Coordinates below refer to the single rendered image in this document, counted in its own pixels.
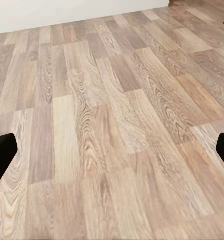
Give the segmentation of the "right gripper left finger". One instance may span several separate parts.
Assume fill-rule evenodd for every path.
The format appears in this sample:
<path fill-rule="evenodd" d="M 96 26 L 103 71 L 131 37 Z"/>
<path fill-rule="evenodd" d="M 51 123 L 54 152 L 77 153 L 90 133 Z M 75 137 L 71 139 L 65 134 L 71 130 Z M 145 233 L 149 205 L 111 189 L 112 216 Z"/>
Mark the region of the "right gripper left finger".
<path fill-rule="evenodd" d="M 0 179 L 17 151 L 17 142 L 13 133 L 0 136 Z"/>

